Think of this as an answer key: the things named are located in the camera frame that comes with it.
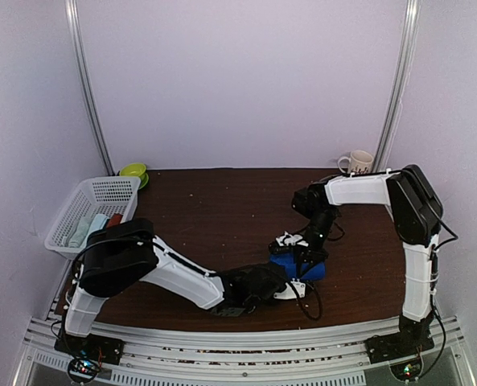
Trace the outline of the blue cloth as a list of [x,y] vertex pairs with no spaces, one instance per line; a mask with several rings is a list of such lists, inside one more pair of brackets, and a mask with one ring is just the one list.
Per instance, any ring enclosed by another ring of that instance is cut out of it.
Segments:
[[319,281],[326,276],[326,266],[324,262],[316,264],[302,262],[297,263],[293,253],[281,253],[269,255],[269,260],[274,264],[280,265],[286,271],[290,279],[301,281]]

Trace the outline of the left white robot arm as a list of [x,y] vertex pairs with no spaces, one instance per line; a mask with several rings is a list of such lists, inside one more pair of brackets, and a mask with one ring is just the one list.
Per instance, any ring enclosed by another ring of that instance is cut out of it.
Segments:
[[147,219],[89,234],[72,262],[72,276],[64,342],[79,357],[88,357],[97,348],[90,333],[104,303],[139,281],[220,317],[250,313],[290,284],[285,269],[272,262],[220,272],[197,265],[157,236]]

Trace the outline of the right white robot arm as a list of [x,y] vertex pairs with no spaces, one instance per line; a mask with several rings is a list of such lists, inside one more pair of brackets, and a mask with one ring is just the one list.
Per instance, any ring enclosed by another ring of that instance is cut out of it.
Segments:
[[323,244],[339,207],[349,204],[377,204],[391,210],[403,244],[406,276],[400,331],[393,337],[393,348],[409,355],[423,343],[433,318],[431,298],[438,275],[434,254],[442,228],[442,203],[417,165],[366,175],[330,176],[299,189],[291,205],[309,224],[296,258],[297,274],[304,274],[304,261],[314,265],[323,260]]

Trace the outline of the mint green towel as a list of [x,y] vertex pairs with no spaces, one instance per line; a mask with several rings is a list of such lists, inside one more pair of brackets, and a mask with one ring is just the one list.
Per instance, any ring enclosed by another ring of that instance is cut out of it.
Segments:
[[91,222],[90,217],[81,217],[73,226],[71,233],[64,239],[64,246],[69,248],[79,248],[84,243]]

